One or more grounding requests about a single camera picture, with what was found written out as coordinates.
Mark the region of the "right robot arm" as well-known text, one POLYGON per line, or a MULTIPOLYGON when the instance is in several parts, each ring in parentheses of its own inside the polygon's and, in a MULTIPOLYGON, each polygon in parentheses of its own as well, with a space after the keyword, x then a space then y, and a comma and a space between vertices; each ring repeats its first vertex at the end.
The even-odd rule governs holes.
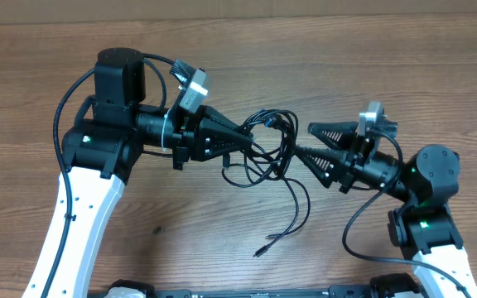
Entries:
POLYGON ((371 281, 371 294, 394 297, 412 292, 425 297, 477 297, 477 285, 463 238, 448 205, 459 191, 459 155, 433 144, 405 160, 396 136, 398 125, 388 120, 310 123, 308 132, 324 148, 298 146, 296 156, 321 184, 336 182, 348 193, 360 182, 376 201, 386 194, 401 201, 388 212, 388 232, 402 257, 369 257, 371 262, 411 266, 409 274, 381 276, 371 281))

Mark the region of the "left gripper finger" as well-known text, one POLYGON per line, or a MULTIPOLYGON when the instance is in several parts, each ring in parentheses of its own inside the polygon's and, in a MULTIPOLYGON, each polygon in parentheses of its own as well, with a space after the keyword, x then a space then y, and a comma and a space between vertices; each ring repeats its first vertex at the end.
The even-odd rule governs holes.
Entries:
POLYGON ((239 125, 210 106, 203 107, 203 128, 236 131, 239 125))
POLYGON ((210 159, 245 150, 253 144, 253 135, 239 128, 239 125, 219 123, 201 124, 201 160, 210 159))

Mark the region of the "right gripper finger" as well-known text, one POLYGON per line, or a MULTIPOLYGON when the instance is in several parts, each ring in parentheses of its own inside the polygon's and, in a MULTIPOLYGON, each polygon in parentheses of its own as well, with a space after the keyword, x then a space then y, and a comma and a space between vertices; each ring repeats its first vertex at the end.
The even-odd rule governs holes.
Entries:
POLYGON ((337 122, 337 123, 310 123, 307 131, 336 151, 348 151, 353 140, 356 138, 358 123, 337 122))
POLYGON ((329 188, 333 182, 338 182, 347 172, 346 151, 297 146, 294 155, 325 188, 329 188))

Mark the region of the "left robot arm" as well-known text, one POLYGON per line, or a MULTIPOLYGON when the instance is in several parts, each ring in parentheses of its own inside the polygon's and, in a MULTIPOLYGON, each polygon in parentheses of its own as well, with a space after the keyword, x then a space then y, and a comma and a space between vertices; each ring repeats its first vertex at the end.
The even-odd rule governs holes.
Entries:
POLYGON ((232 152, 252 145, 250 133, 204 105, 209 77, 182 60, 169 63, 180 85, 177 100, 145 104, 145 71, 159 60, 130 48, 99 52, 88 73, 94 94, 82 103, 72 128, 53 135, 58 196, 25 296, 87 295, 104 230, 145 147, 170 155, 180 169, 216 157, 228 166, 232 152))

